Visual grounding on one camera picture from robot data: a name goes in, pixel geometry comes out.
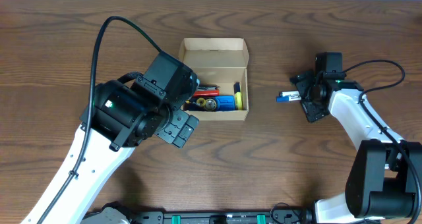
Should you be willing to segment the blue plastic staple remover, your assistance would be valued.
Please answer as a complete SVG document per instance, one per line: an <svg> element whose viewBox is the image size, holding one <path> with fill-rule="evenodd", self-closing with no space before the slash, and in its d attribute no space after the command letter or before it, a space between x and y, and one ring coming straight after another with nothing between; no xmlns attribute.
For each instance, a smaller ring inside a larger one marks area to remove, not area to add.
<svg viewBox="0 0 422 224"><path fill-rule="evenodd" d="M215 96L215 97L200 97L200 98L213 98L217 101L218 108L216 111L234 111L235 110L235 101L233 96ZM183 109L186 110L187 102L185 102Z"/></svg>

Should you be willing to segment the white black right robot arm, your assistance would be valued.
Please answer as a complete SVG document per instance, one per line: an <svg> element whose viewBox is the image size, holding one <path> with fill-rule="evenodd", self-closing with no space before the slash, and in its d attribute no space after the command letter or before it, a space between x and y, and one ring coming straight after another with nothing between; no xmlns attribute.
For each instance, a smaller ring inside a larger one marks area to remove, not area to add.
<svg viewBox="0 0 422 224"><path fill-rule="evenodd" d="M347 80L342 54L318 53L315 69L291 77L310 123L329 115L357 153L343 193L317 200L304 223L379 223L421 213L421 143L394 132L373 109L368 91Z"/></svg>

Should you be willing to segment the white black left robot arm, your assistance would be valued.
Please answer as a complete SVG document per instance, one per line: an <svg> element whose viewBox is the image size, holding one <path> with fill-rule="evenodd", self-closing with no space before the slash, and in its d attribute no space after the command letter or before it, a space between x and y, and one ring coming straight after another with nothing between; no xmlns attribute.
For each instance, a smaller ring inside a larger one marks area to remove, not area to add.
<svg viewBox="0 0 422 224"><path fill-rule="evenodd" d="M182 148L198 119L181 106L200 84L192 69L161 52L145 74L98 84L71 148L24 223L78 223L115 170L153 135Z"/></svg>

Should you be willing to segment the blue capped white marker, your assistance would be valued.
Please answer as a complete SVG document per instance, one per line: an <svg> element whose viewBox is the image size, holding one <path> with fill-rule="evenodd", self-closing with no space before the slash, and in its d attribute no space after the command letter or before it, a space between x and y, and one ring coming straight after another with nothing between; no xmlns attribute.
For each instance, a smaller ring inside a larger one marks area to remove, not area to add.
<svg viewBox="0 0 422 224"><path fill-rule="evenodd" d="M301 97L296 95L296 96L280 96L276 98L276 101L278 103L283 103L283 102L290 102L290 101L301 101Z"/></svg>

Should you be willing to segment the black capped white marker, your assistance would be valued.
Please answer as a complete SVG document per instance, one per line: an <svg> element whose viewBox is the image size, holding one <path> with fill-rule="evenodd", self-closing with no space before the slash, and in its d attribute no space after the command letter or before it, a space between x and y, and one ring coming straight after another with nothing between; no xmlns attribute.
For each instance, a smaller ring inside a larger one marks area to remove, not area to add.
<svg viewBox="0 0 422 224"><path fill-rule="evenodd" d="M280 97L297 97L300 96L298 91L280 92Z"/></svg>

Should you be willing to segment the red stapler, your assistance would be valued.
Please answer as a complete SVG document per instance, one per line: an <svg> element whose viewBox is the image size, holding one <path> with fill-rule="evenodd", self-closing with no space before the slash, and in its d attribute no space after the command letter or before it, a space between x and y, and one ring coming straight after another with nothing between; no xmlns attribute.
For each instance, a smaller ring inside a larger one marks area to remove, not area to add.
<svg viewBox="0 0 422 224"><path fill-rule="evenodd" d="M218 86L200 85L193 94L193 98L215 97L219 96L219 94L220 90Z"/></svg>

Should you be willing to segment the yellow highlighter pen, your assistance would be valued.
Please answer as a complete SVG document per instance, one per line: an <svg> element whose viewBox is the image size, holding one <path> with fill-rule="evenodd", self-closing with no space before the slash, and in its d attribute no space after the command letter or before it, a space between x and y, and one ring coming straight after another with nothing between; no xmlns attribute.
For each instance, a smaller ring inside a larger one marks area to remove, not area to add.
<svg viewBox="0 0 422 224"><path fill-rule="evenodd" d="M234 100L235 100L235 108L236 110L243 110L243 100L242 100L242 93L241 93L241 85L239 82L236 82L233 85L234 90Z"/></svg>

